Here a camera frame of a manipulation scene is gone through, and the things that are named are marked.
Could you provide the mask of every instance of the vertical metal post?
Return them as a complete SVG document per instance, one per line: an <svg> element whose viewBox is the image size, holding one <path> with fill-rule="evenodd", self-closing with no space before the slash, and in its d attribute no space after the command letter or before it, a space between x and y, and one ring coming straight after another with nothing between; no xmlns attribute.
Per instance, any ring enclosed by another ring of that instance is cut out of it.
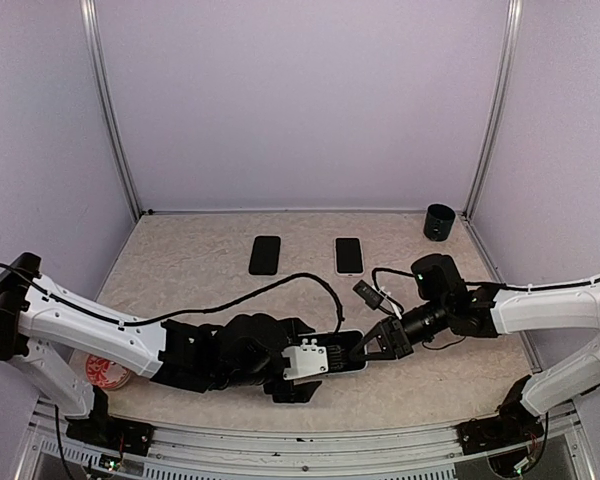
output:
<svg viewBox="0 0 600 480"><path fill-rule="evenodd" d="M104 54L100 43L100 33L98 31L98 19L96 15L95 0L80 0L80 9L82 11L82 21L87 35L87 45L91 54L91 63L96 77L96 89L100 98L100 106L104 115L105 124L109 133L109 141L113 150L116 170L120 177L120 182L124 190L125 199L134 221L138 221L142 216L142 206L138 198L131 170L122 148L120 139L120 130L113 111L113 103L109 92L107 82L107 71L104 63Z"/></svg>
<svg viewBox="0 0 600 480"><path fill-rule="evenodd" d="M489 164L491 163L493 148L496 143L498 129L502 119L502 112L504 110L509 77L511 76L511 67L513 65L513 57L518 41L521 15L522 0L509 0L507 25L504 34L504 43L502 45L502 54L500 56L500 67L498 69L496 89L493 95L491 111L489 112L489 122L487 123L487 131L482 142L478 168L464 209L464 214L468 220L471 220L475 214L480 195L484 188Z"/></svg>

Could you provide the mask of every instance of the white wall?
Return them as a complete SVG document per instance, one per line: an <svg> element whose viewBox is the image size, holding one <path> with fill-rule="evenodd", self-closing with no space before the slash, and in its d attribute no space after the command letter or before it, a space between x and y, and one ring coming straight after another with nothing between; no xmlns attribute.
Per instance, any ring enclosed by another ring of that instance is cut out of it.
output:
<svg viewBox="0 0 600 480"><path fill-rule="evenodd" d="M145 208L461 208L507 1L98 2Z"/></svg>
<svg viewBox="0 0 600 480"><path fill-rule="evenodd" d="M524 3L479 233L509 282L600 272L600 1ZM538 332L550 365L587 331ZM600 468L600 389L577 401Z"/></svg>
<svg viewBox="0 0 600 480"><path fill-rule="evenodd" d="M78 1L0 0L0 261L33 251L87 296L132 228L94 85ZM0 363L0 480L36 399Z"/></svg>

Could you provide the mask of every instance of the smartphone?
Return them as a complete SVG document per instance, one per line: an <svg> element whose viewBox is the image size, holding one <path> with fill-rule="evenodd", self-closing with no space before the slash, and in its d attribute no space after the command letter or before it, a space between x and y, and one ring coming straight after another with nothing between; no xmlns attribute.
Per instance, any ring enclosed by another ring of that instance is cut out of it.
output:
<svg viewBox="0 0 600 480"><path fill-rule="evenodd" d="M359 238L336 238L336 273L339 275L362 275L362 246Z"/></svg>
<svg viewBox="0 0 600 480"><path fill-rule="evenodd" d="M280 258L280 237L260 235L253 241L249 273L251 275L275 275Z"/></svg>

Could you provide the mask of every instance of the red and white round container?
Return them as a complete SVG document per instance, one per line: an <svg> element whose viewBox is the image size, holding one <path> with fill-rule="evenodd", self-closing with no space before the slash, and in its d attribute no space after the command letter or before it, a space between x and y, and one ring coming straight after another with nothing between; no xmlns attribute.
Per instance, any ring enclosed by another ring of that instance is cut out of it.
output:
<svg viewBox="0 0 600 480"><path fill-rule="evenodd" d="M103 390L122 387L131 378L131 370L111 360L89 355L85 363L89 381Z"/></svg>

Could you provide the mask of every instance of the beige table surface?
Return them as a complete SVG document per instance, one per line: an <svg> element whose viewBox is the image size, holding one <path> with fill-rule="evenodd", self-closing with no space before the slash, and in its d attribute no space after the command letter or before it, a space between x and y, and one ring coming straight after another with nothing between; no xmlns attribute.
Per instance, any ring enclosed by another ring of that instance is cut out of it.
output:
<svg viewBox="0 0 600 480"><path fill-rule="evenodd" d="M448 241L422 235L424 216L370 213L244 213L144 216L120 255L99 301L150 317L178 308L225 303L298 271L327 280L339 294L344 328L367 331L382 314L369 310L351 288L359 278L335 274L333 242L354 236L362 242L369 283L373 266L409 270L423 255L455 259L466 280L488 274L460 222ZM247 273L253 238L279 235L275 277ZM422 303L412 280L380 274L405 308ZM239 313L297 316L318 331L335 324L331 297L314 282L296 280L214 315L179 317L190 323L226 323ZM455 337L444 332L433 346ZM84 354L73 367L84 371ZM467 339L440 352L421 345L400 361L375 362L352 375L328 378L308 404L279 405L262 387L239 387L204 395L133 378L109 393L110 413L178 425L277 432L358 431L469 419L493 412L511 384L529 373L518 336Z"/></svg>

